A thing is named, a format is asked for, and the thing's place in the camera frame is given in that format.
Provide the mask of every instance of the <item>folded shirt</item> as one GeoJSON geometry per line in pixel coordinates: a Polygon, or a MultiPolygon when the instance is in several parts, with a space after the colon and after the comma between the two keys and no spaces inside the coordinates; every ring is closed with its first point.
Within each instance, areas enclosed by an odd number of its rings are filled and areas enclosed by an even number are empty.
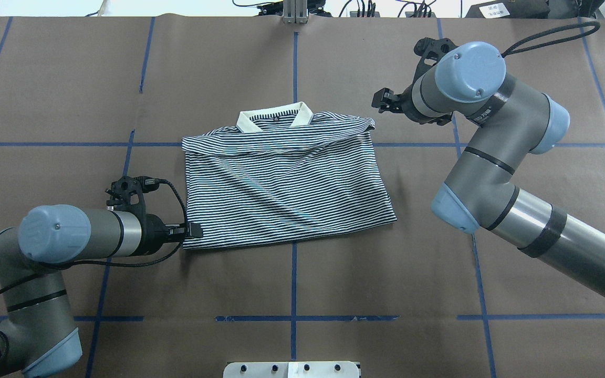
{"type": "Polygon", "coordinates": [[[347,234],[396,221],[370,139],[371,118],[305,103],[241,112],[237,125],[182,139],[186,249],[347,234]]]}

